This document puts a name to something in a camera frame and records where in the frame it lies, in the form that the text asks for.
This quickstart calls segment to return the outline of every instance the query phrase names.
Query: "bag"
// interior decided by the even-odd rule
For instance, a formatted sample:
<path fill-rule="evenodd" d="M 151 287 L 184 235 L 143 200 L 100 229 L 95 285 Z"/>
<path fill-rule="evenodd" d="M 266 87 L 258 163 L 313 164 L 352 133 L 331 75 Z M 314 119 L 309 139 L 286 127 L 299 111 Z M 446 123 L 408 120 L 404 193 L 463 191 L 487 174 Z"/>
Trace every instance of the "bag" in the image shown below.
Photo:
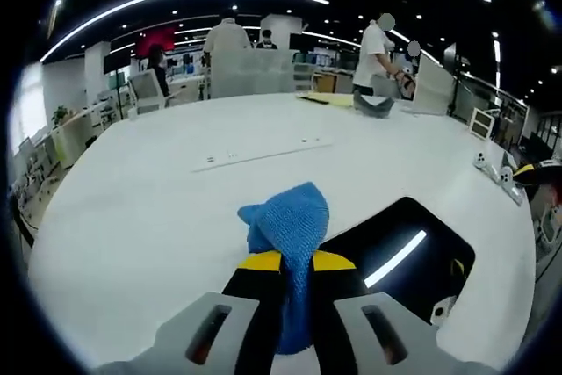
<path fill-rule="evenodd" d="M 371 87 L 376 97 L 402 98 L 398 81 L 387 78 L 386 75 L 373 75 Z"/>

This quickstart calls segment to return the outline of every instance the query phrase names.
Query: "white table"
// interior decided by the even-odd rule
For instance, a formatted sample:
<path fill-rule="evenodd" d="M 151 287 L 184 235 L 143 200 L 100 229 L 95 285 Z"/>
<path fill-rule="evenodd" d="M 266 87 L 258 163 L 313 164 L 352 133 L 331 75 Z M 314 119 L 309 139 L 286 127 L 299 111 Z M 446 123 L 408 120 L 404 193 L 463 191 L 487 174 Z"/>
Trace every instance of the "white table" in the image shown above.
<path fill-rule="evenodd" d="M 274 155 L 303 139 L 324 147 L 205 170 L 209 156 L 221 163 Z M 328 201 L 331 238 L 408 195 L 476 252 L 438 344 L 500 368 L 518 350 L 530 314 L 535 247 L 528 202 L 518 207 L 472 166 L 481 150 L 500 164 L 498 146 L 453 119 L 395 107 L 379 120 L 290 94 L 125 120 L 100 136 L 56 192 L 33 248 L 31 285 L 85 364 L 127 360 L 152 344 L 162 323 L 225 286 L 248 254 L 240 206 L 311 180 Z M 273 373 L 318 373 L 318 364 L 307 350 L 276 357 Z"/>

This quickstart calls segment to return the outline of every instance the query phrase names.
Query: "blue cloth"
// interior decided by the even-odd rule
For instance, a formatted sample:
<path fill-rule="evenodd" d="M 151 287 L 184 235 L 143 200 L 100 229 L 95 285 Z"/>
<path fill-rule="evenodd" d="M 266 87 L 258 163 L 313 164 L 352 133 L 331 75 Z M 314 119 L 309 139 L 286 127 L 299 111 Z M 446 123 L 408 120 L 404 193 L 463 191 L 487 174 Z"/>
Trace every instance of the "blue cloth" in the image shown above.
<path fill-rule="evenodd" d="M 277 352 L 298 353 L 312 344 L 309 327 L 308 270 L 328 229 L 328 204 L 312 182 L 281 192 L 265 204 L 243 206 L 251 253 L 276 249 L 287 271 L 287 294 Z"/>

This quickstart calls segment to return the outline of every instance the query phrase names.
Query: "man in white shirt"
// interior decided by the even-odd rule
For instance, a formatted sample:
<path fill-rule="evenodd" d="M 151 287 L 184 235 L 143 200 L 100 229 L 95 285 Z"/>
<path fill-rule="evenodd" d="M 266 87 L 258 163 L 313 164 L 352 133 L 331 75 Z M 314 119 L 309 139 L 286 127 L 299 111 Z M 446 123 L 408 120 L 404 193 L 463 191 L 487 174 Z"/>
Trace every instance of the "man in white shirt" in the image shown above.
<path fill-rule="evenodd" d="M 211 53 L 217 50 L 240 50 L 251 47 L 246 30 L 236 24 L 236 13 L 228 9 L 221 15 L 222 21 L 208 34 L 203 52 L 207 66 L 211 64 Z"/>
<path fill-rule="evenodd" d="M 373 19 L 363 32 L 359 63 L 353 77 L 354 94 L 359 93 L 362 96 L 372 96 L 372 77 L 376 75 L 384 78 L 387 73 L 394 76 L 400 83 L 410 82 L 407 86 L 407 91 L 412 94 L 414 93 L 415 83 L 412 78 L 406 76 L 403 71 L 390 62 L 387 52 L 392 44 L 386 37 L 385 32 L 378 26 L 377 21 Z"/>

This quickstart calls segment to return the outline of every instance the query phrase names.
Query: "potted plant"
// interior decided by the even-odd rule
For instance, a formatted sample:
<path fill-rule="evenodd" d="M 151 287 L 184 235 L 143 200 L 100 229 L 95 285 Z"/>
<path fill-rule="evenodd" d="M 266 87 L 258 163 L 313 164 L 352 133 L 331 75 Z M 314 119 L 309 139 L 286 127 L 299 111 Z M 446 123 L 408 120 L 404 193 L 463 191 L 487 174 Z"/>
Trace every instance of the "potted plant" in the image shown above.
<path fill-rule="evenodd" d="M 67 116 L 68 109 L 64 105 L 59 105 L 59 107 L 54 111 L 51 120 L 53 121 L 54 126 L 57 127 L 58 125 L 64 123 Z"/>

